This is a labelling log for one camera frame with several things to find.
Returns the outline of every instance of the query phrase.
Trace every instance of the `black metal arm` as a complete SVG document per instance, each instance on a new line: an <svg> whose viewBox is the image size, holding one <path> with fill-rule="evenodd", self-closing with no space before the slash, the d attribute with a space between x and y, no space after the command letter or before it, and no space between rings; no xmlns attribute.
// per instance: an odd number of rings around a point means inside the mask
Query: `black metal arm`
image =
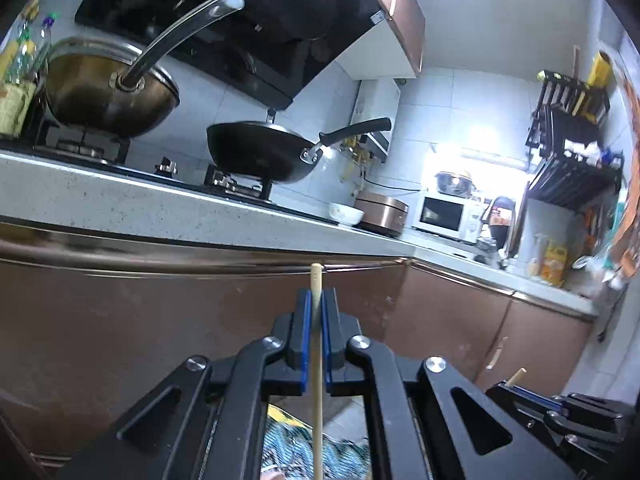
<svg viewBox="0 0 640 480"><path fill-rule="evenodd" d="M439 357L401 358L321 300L326 388L364 398L376 480L575 479L569 466ZM268 398L299 396L310 293L238 355L193 356L66 465L60 480L248 480L260 475Z"/></svg>

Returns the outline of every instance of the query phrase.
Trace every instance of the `wall cabinet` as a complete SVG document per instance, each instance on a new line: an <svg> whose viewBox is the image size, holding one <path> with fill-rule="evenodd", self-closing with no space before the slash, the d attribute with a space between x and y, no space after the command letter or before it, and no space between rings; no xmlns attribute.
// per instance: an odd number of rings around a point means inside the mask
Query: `wall cabinet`
<svg viewBox="0 0 640 480"><path fill-rule="evenodd" d="M378 0L381 21L337 57L353 79L420 75L424 15L417 0Z"/></svg>
<svg viewBox="0 0 640 480"><path fill-rule="evenodd" d="M588 321L513 300L488 356L485 366L490 368L483 367L476 385L485 391L523 367L527 373L518 386L545 396L559 394L574 371L591 326ZM498 345L501 350L496 356Z"/></svg>
<svg viewBox="0 0 640 480"><path fill-rule="evenodd" d="M438 355L473 380L491 349L510 298L409 269L388 320L385 343L414 359Z"/></svg>

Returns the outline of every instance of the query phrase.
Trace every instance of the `black range hood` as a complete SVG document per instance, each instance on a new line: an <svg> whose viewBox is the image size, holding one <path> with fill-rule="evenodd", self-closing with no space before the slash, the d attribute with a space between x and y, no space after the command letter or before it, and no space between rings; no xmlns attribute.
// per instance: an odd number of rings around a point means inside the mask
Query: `black range hood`
<svg viewBox="0 0 640 480"><path fill-rule="evenodd" d="M76 23L149 44L204 0L84 0ZM245 0L170 54L283 110L373 25L377 0Z"/></svg>

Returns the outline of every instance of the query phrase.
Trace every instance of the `cabinet handle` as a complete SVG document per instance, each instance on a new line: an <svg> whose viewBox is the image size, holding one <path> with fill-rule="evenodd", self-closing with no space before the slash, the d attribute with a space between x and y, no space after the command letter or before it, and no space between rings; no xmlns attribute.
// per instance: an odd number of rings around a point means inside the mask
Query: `cabinet handle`
<svg viewBox="0 0 640 480"><path fill-rule="evenodd" d="M502 353L502 348L504 347L504 343L507 341L508 337L504 336L500 342L498 343L498 346L495 349L494 352L494 356L491 358L491 361L489 361L489 364L487 366L485 366L485 368L487 370L492 370L494 368L495 365L498 364L498 359L500 359L500 354Z"/></svg>

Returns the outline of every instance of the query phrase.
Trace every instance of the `wooden stick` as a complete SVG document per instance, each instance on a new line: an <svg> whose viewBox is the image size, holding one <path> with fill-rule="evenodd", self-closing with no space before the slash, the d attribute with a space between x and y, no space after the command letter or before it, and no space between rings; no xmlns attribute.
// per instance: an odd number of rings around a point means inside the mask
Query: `wooden stick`
<svg viewBox="0 0 640 480"><path fill-rule="evenodd" d="M511 379L509 379L507 381L506 386L508 387L512 387L515 386L515 384L524 377L524 374L526 374L527 371L524 368L521 368L520 370L518 370L516 373L514 373L513 377Z"/></svg>
<svg viewBox="0 0 640 480"><path fill-rule="evenodd" d="M314 439L314 480L322 480L322 392L324 374L322 373L322 265L311 264L311 366L309 379L314 403L313 439Z"/></svg>

